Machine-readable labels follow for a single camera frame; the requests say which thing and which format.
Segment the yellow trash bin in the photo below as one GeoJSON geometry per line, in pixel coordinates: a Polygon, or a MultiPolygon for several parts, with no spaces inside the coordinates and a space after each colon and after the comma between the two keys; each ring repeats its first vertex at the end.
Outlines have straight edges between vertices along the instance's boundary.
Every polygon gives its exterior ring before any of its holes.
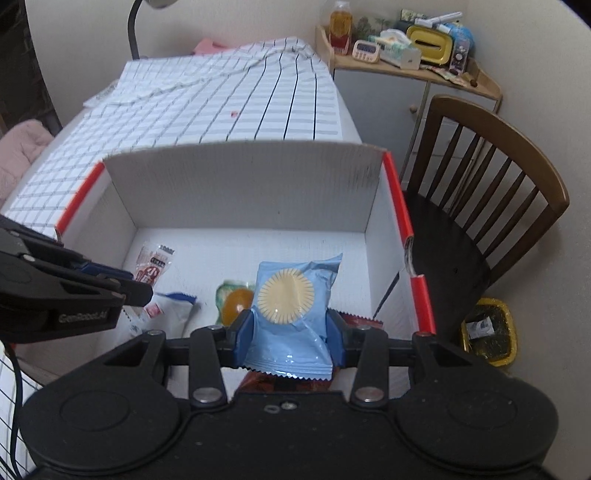
{"type": "Polygon", "coordinates": [[[518,336],[508,306],[483,297],[461,325],[463,349],[497,368],[510,366],[517,356],[518,336]]]}

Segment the checkered tablecloth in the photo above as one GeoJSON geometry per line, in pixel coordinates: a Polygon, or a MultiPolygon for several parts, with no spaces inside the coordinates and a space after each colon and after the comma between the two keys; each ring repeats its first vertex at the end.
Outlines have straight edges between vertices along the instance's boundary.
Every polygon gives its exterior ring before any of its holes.
{"type": "Polygon", "coordinates": [[[122,151],[232,140],[360,142],[329,67],[296,37],[128,62],[119,104],[83,109],[1,212],[53,236],[87,175],[122,151]]]}

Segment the pink item behind table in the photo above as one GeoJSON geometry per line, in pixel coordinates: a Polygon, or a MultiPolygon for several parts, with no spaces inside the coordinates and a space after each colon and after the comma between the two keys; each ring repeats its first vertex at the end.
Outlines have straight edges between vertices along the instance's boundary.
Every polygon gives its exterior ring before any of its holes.
{"type": "Polygon", "coordinates": [[[217,53],[228,51],[229,47],[214,42],[211,38],[204,38],[197,43],[192,50],[195,56],[214,55],[217,53]]]}

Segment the pink puffer jacket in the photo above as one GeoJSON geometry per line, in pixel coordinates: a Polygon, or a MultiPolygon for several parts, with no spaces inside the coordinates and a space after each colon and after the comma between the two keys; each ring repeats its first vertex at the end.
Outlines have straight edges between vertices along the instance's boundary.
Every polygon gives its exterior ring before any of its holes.
{"type": "Polygon", "coordinates": [[[4,205],[25,173],[54,137],[38,120],[11,128],[0,141],[0,199],[4,205]]]}

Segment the orange liquid bottle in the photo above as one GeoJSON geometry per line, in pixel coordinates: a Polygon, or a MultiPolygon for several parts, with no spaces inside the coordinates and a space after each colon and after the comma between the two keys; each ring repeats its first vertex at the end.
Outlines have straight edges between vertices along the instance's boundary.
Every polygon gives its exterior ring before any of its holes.
{"type": "Polygon", "coordinates": [[[353,31],[353,14],[349,1],[335,1],[329,16],[329,43],[335,54],[348,55],[353,31]]]}

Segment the white tissue pack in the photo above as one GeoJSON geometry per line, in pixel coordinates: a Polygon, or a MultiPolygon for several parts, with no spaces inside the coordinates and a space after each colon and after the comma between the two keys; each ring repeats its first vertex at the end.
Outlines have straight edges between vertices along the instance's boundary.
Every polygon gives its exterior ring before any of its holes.
{"type": "Polygon", "coordinates": [[[401,30],[384,30],[380,35],[374,36],[374,42],[379,47],[382,61],[401,70],[417,71],[420,69],[422,52],[401,30]]]}

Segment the light blue cookie packet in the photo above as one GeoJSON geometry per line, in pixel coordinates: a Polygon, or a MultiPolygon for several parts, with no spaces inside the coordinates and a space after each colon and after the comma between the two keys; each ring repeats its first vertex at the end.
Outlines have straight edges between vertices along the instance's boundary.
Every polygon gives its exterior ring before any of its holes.
{"type": "Polygon", "coordinates": [[[339,254],[320,261],[259,264],[245,368],[294,379],[332,378],[325,315],[341,262],[339,254]]]}

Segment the pink digital timer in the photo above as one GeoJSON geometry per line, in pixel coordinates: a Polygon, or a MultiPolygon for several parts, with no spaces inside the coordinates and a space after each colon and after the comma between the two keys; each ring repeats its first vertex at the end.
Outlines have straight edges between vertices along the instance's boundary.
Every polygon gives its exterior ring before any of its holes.
{"type": "Polygon", "coordinates": [[[380,47],[375,42],[356,40],[353,44],[352,57],[356,61],[368,64],[376,64],[380,61],[380,47]]]}

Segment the grey side cabinet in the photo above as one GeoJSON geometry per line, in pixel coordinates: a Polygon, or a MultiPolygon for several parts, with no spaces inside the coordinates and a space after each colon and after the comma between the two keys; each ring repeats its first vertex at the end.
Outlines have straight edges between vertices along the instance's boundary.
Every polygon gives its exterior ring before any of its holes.
{"type": "Polygon", "coordinates": [[[494,113],[502,103],[501,87],[474,60],[468,78],[476,84],[457,86],[430,70],[401,70],[383,61],[368,64],[337,55],[322,25],[315,27],[315,52],[329,66],[360,139],[390,150],[400,176],[416,158],[434,96],[462,98],[494,113]]]}

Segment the white blue snack packet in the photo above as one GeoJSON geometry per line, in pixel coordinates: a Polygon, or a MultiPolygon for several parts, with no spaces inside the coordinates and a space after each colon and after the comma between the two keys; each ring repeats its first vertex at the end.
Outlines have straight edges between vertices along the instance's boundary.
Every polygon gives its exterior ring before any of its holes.
{"type": "Polygon", "coordinates": [[[143,307],[125,306],[117,326],[118,340],[125,342],[151,330],[160,330],[167,338],[179,338],[190,318],[197,297],[181,292],[155,292],[143,307]]]}

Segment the wooden chair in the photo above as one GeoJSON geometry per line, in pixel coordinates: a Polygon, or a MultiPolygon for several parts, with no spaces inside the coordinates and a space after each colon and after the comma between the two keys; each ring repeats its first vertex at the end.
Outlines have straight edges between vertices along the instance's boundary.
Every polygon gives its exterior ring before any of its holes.
{"type": "Polygon", "coordinates": [[[486,290],[570,205],[538,146],[497,114],[450,95],[430,102],[404,199],[436,333],[454,344],[486,290]]]}

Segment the red cardboard box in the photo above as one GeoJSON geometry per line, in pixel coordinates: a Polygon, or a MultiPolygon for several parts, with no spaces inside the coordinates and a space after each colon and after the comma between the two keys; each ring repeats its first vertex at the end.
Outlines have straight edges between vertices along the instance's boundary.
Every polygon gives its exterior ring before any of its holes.
{"type": "Polygon", "coordinates": [[[197,297],[187,329],[217,318],[225,280],[263,261],[339,257],[335,310],[382,323],[393,338],[433,331],[427,284],[391,155],[318,141],[245,141],[123,152],[99,163],[51,229],[91,260],[132,270],[145,246],[173,250],[163,293],[197,297]]]}

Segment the orange jelly cup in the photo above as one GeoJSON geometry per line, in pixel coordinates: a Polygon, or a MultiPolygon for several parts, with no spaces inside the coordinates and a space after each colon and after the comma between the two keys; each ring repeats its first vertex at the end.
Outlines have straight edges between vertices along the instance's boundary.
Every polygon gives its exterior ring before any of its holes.
{"type": "Polygon", "coordinates": [[[224,280],[215,292],[215,306],[218,317],[217,324],[229,326],[242,310],[252,306],[254,284],[238,280],[224,280]]]}

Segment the red white snack packet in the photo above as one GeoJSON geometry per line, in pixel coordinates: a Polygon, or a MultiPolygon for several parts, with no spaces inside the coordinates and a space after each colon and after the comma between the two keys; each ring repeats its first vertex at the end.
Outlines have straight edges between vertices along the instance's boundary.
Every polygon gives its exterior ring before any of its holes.
{"type": "Polygon", "coordinates": [[[143,244],[135,262],[134,280],[154,286],[172,262],[175,250],[163,244],[143,244]]]}

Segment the paper at table corner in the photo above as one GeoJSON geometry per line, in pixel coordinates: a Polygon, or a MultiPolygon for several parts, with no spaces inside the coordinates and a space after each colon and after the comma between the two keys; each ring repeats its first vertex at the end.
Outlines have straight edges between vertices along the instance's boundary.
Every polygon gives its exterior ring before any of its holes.
{"type": "Polygon", "coordinates": [[[95,109],[97,107],[119,104],[118,98],[115,95],[117,86],[118,81],[112,81],[106,88],[87,99],[83,103],[83,107],[85,109],[95,109]]]}

